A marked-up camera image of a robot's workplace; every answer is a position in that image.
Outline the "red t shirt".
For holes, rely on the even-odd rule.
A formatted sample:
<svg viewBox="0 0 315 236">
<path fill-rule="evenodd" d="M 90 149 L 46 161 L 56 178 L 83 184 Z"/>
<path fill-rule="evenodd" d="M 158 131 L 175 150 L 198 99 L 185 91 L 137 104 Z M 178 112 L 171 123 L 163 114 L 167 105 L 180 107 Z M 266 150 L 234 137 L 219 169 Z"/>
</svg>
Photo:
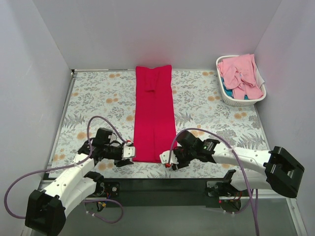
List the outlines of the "red t shirt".
<svg viewBox="0 0 315 236">
<path fill-rule="evenodd" d="M 159 163 L 176 136 L 172 66 L 136 67 L 135 162 Z"/>
</svg>

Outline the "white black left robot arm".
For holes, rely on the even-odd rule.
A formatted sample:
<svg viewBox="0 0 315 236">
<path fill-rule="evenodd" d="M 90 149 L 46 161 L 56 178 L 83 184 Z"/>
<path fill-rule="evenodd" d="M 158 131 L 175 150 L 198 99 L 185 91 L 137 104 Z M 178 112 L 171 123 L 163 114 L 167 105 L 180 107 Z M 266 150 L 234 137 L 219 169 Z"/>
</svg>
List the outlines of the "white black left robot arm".
<svg viewBox="0 0 315 236">
<path fill-rule="evenodd" d="M 102 208 L 120 194 L 117 181 L 106 180 L 93 171 L 103 159 L 114 160 L 115 165 L 130 164 L 135 147 L 130 140 L 119 143 L 112 140 L 113 131 L 100 128 L 96 136 L 84 142 L 66 168 L 43 190 L 34 190 L 28 199 L 25 225 L 46 236 L 57 236 L 68 215 L 88 197 L 98 197 Z"/>
</svg>

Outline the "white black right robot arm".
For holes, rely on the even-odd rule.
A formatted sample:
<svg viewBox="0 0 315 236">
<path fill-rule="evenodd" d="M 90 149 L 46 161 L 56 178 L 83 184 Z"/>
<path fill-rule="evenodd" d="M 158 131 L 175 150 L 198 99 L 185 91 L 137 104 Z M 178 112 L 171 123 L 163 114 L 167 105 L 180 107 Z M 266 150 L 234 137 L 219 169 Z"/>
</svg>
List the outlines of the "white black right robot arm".
<svg viewBox="0 0 315 236">
<path fill-rule="evenodd" d="M 275 146 L 272 150 L 231 147 L 219 136 L 202 141 L 188 130 L 181 131 L 175 141 L 178 147 L 161 154 L 173 170 L 187 167 L 194 159 L 241 169 L 240 174 L 232 170 L 224 176 L 222 188 L 227 195 L 249 188 L 271 189 L 287 198 L 298 195 L 305 168 L 283 147 Z"/>
</svg>

